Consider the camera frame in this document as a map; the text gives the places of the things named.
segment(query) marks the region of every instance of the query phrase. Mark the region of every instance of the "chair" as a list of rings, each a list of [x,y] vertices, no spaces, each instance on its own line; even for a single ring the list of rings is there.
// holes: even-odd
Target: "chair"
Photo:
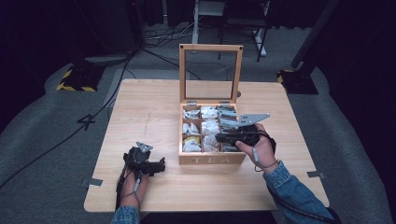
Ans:
[[[275,0],[271,1],[268,11],[270,11],[273,1]],[[237,30],[255,30],[255,41],[260,40],[258,37],[262,33],[261,29],[264,30],[261,42],[255,43],[260,45],[259,55],[257,56],[258,62],[262,54],[264,39],[269,28],[269,25],[267,24],[267,16],[265,15],[264,3],[260,0],[226,0],[222,19],[222,26],[219,29],[220,44],[223,44],[223,42],[241,43],[241,41],[223,39],[224,30],[228,28]]]

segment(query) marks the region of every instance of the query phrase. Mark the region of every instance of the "wooden tea box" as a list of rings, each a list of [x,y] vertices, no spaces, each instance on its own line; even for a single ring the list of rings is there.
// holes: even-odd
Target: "wooden tea box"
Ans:
[[[234,55],[232,81],[186,79],[186,54],[203,51]],[[242,62],[242,46],[180,44],[179,164],[238,164],[246,157],[230,144],[219,144],[215,134],[237,122],[236,98]]]

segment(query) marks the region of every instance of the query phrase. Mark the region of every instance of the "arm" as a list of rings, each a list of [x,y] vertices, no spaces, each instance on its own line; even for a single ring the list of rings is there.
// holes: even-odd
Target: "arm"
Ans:
[[[139,187],[134,192],[136,181],[134,180],[134,172],[126,169],[125,181],[121,191],[120,207],[114,214],[112,224],[138,224],[140,222],[139,209],[140,204],[146,194],[149,176],[143,175]]]
[[[265,131],[262,125],[256,124],[260,131]],[[253,163],[264,172],[262,175],[267,183],[267,187],[274,193],[273,196],[281,201],[306,213],[315,214],[333,219],[323,203],[301,183],[296,176],[290,175],[283,162],[277,162],[274,151],[269,140],[261,136],[260,141],[255,146],[257,156],[253,155],[253,147],[242,142],[236,142],[236,146],[247,153]],[[285,215],[289,223],[323,223],[312,217],[300,215],[275,200],[276,206]]]

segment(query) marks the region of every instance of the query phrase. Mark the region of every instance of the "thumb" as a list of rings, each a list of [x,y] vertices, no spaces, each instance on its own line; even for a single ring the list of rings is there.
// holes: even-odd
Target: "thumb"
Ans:
[[[236,141],[235,145],[239,148],[239,150],[245,152],[246,154],[248,154],[250,156],[251,154],[251,147],[246,145],[245,143],[241,142],[241,141]]]

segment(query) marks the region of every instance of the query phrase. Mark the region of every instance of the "gray carpet floor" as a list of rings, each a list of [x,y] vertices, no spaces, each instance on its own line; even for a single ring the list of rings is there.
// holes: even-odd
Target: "gray carpet floor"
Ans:
[[[265,44],[267,56],[258,63],[255,46],[245,45],[240,80],[276,82],[276,72],[290,68],[308,34],[309,29],[270,30]],[[189,42],[191,36],[187,35],[148,50],[177,60],[178,44]],[[217,30],[202,29],[200,43],[219,43]],[[206,72],[210,69],[224,72],[222,60],[199,54],[191,57],[189,63],[191,71],[202,79],[210,78]],[[122,64],[107,67],[97,92],[56,91],[69,65],[49,77],[46,95],[22,110],[0,135],[0,183],[75,132],[81,126],[77,120],[94,115],[115,90],[114,83],[122,69]],[[137,52],[127,68],[138,78],[177,78],[178,71],[176,66],[144,51]],[[325,76],[316,69],[312,78],[319,95],[288,97],[313,161],[318,171],[327,176],[321,181],[331,208],[344,223],[392,223],[383,184],[354,129],[329,96]],[[112,213],[84,210],[87,188],[81,186],[81,181],[92,176],[111,110],[111,106],[103,109],[87,131],[77,132],[0,190],[0,223],[110,222]],[[278,211],[273,213],[278,223],[284,223]]]

